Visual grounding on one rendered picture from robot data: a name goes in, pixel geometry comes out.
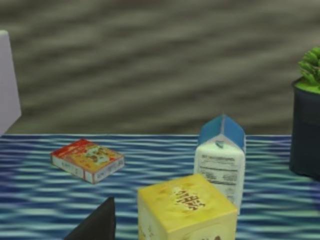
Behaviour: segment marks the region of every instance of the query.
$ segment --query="gray wall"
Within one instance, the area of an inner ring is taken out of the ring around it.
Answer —
[[[221,112],[289,134],[319,0],[0,0],[23,117],[9,133],[194,134]]]

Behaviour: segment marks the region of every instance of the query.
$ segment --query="succulent plant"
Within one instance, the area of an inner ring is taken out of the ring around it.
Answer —
[[[320,47],[314,47],[299,61],[300,72],[310,85],[320,87]]]

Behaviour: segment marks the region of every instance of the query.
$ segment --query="plant pot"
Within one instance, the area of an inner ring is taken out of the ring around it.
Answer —
[[[290,170],[320,181],[320,94],[294,91]]]

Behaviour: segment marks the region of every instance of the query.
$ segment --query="tabletop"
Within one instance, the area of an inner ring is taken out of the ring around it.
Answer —
[[[125,154],[126,166],[92,185],[50,164],[80,138]],[[320,184],[289,171],[291,138],[247,136],[237,240],[319,240]],[[0,137],[0,239],[61,240],[115,197],[116,240],[137,240],[137,188],[193,173],[195,135],[39,134]]]

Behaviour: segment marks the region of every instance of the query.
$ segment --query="yellow box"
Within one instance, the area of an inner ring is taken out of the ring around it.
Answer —
[[[235,240],[237,208],[201,174],[138,190],[138,240]]]

